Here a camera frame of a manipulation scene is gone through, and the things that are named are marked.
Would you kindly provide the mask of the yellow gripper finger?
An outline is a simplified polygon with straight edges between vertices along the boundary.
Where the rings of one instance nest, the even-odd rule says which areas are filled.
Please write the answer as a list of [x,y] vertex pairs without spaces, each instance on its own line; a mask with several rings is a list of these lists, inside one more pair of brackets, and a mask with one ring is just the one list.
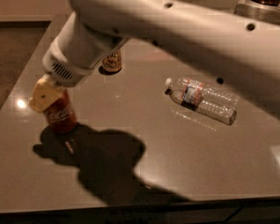
[[51,75],[44,75],[34,87],[29,106],[36,112],[43,112],[63,96],[64,87]]

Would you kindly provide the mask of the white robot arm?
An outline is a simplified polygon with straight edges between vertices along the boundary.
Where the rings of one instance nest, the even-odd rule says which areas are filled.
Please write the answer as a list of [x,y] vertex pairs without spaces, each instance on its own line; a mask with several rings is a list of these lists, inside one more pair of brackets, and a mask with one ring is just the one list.
[[43,58],[75,87],[107,55],[138,38],[222,77],[280,120],[280,26],[178,0],[70,0],[73,12]]

